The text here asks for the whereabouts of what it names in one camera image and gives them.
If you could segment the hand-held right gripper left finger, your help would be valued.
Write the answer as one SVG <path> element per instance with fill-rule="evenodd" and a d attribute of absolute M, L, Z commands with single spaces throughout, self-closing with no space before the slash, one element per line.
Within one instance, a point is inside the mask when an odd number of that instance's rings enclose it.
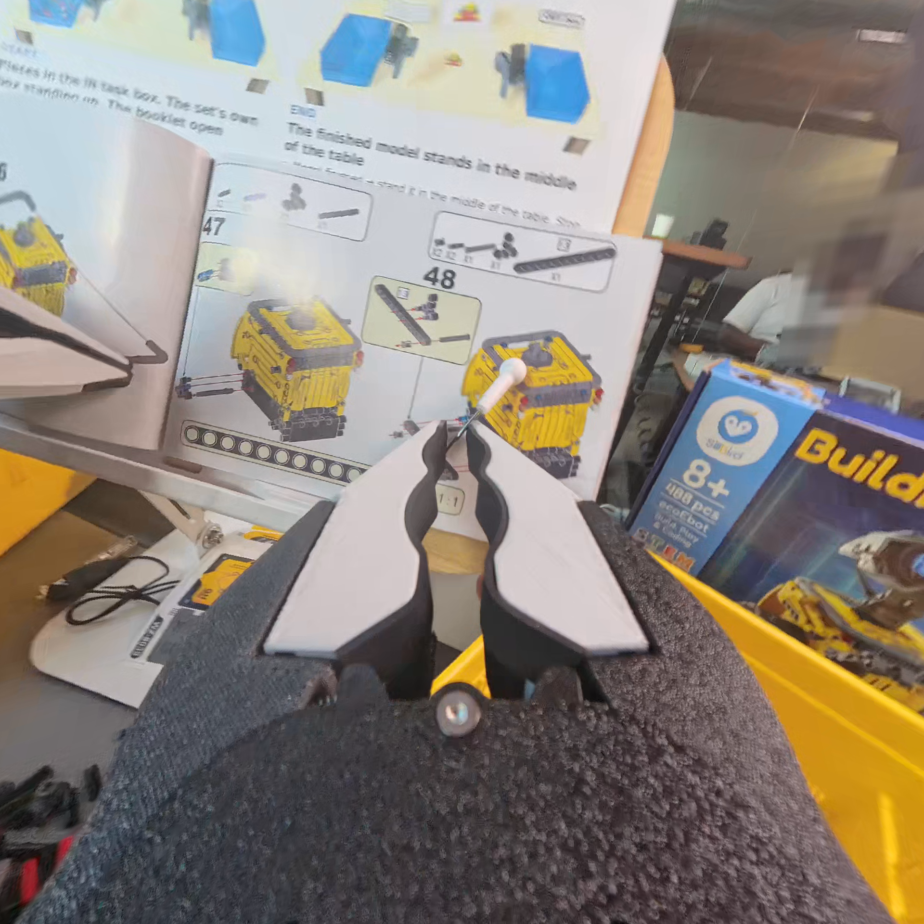
<path fill-rule="evenodd" d="M 310 513 L 312 543 L 262 649 L 374 669 L 394 699 L 433 681 L 433 593 L 423 539 L 437 516 L 448 430 L 431 422 Z"/>

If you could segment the blue robot kit box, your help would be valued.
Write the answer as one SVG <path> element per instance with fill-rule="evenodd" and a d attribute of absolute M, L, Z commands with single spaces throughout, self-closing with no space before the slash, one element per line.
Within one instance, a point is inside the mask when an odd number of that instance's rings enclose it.
<path fill-rule="evenodd" d="M 725 360 L 629 515 L 665 562 L 923 710 L 922 422 Z"/>

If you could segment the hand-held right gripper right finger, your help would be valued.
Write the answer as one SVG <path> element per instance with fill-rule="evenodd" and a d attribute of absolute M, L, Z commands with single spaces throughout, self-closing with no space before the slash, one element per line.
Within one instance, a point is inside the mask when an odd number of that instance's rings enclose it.
<path fill-rule="evenodd" d="M 488 540 L 480 631 L 493 699 L 524 699 L 559 668 L 649 654 L 651 640 L 578 498 L 486 426 L 466 436 Z"/>

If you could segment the background wooden table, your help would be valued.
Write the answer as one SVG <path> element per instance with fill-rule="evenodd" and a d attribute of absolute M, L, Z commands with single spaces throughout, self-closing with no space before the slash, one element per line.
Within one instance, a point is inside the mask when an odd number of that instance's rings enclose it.
<path fill-rule="evenodd" d="M 683 241 L 646 237 L 662 245 L 664 257 L 681 260 L 694 265 L 717 267 L 719 271 L 744 271 L 752 261 L 749 256 L 726 249 L 710 248 L 702 245 L 692 245 Z"/>

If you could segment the lego instruction booklet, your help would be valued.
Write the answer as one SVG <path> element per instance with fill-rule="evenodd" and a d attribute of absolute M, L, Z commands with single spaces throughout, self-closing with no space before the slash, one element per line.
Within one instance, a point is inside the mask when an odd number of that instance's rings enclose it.
<path fill-rule="evenodd" d="M 76 440 L 336 500 L 431 422 L 484 424 L 596 499 L 662 252 L 215 156 L 2 90 L 2 288 L 126 357 L 127 386 L 2 399 Z"/>

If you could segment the white pin with black tip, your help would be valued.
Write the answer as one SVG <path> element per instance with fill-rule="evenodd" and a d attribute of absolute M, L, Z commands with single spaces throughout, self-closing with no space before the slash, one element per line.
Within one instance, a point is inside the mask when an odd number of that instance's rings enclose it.
<path fill-rule="evenodd" d="M 494 382 L 482 394 L 475 406 L 474 412 L 461 426 L 454 443 L 463 437 L 475 422 L 484 418 L 514 387 L 520 385 L 527 375 L 527 366 L 522 359 L 510 358 L 502 362 Z"/>

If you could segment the pile of black red pins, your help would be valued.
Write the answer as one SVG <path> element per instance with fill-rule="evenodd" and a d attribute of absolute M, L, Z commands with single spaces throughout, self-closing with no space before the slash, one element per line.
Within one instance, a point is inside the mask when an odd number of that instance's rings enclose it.
<path fill-rule="evenodd" d="M 2 781 L 2 922 L 15 922 L 61 866 L 102 783 L 97 764 L 79 783 L 57 778 L 49 765 L 20 783 Z"/>

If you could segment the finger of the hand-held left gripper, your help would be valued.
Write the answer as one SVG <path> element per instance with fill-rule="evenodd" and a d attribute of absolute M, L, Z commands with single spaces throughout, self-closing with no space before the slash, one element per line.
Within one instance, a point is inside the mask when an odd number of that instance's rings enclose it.
<path fill-rule="evenodd" d="M 56 398 L 127 386 L 132 366 L 84 344 L 45 338 L 1 340 L 1 398 Z"/>
<path fill-rule="evenodd" d="M 145 341 L 148 354 L 123 356 L 7 288 L 1 289 L 1 337 L 43 341 L 106 365 L 163 365 L 168 361 L 168 353 L 153 340 Z"/>

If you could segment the yellow grey sticker sheet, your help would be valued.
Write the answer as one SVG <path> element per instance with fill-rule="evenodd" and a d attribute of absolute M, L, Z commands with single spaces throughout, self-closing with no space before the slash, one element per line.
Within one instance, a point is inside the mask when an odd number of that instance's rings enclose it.
<path fill-rule="evenodd" d="M 278 530 L 261 526 L 225 535 L 214 548 L 205 552 L 190 572 L 177 579 L 130 649 L 130 659 L 165 664 L 166 655 L 156 651 L 164 647 L 164 638 L 170 628 L 188 630 L 194 627 L 196 620 L 282 536 Z"/>

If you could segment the printed task instruction sheet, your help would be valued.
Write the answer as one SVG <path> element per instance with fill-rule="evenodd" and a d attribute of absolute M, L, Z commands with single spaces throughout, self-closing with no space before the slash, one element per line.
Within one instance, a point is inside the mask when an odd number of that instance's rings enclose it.
<path fill-rule="evenodd" d="M 2 90 L 490 214 L 605 232 L 667 1 L 2 2 Z"/>

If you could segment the instruction sheet on white stand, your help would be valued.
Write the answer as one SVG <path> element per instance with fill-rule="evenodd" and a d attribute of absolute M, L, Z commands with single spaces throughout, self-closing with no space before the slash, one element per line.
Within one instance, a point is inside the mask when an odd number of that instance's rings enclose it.
<path fill-rule="evenodd" d="M 612 227 L 624 241 L 643 237 L 671 145 L 674 113 L 673 79 L 662 58 Z M 192 565 L 191 547 L 208 562 L 216 557 L 204 550 L 205 534 L 218 529 L 206 523 L 208 511 L 217 514 L 220 524 L 242 533 L 254 524 L 285 529 L 318 502 L 305 491 L 250 482 L 153 451 L 76 440 L 7 414 L 2 414 L 1 441 L 2 452 L 26 458 L 31 468 L 71 469 L 74 483 L 94 477 L 144 494 L 187 537 L 184 545 L 180 539 L 157 544 L 157 549 L 167 550 L 170 574 L 181 577 L 181 588 L 190 587 L 191 574 L 202 570 Z M 137 708 L 163 667 L 150 657 L 165 654 L 164 638 L 179 642 L 179 593 L 170 591 L 153 614 L 148 604 L 131 603 L 125 616 L 86 627 L 73 627 L 63 614 L 53 616 L 31 642 L 29 660 L 44 675 Z"/>

